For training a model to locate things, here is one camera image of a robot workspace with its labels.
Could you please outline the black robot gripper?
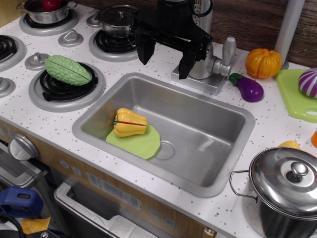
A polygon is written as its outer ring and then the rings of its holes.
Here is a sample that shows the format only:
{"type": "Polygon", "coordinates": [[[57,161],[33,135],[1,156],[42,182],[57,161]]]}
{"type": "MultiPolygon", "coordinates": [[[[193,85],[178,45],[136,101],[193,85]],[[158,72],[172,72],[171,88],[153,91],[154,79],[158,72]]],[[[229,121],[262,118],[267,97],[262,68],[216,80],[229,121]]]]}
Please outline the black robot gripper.
{"type": "MultiPolygon", "coordinates": [[[[212,12],[210,7],[206,16],[212,12]]],[[[195,24],[192,0],[158,0],[156,10],[139,9],[131,16],[138,58],[146,65],[159,43],[182,52],[179,79],[186,79],[195,61],[205,60],[211,35],[195,24]]]]}

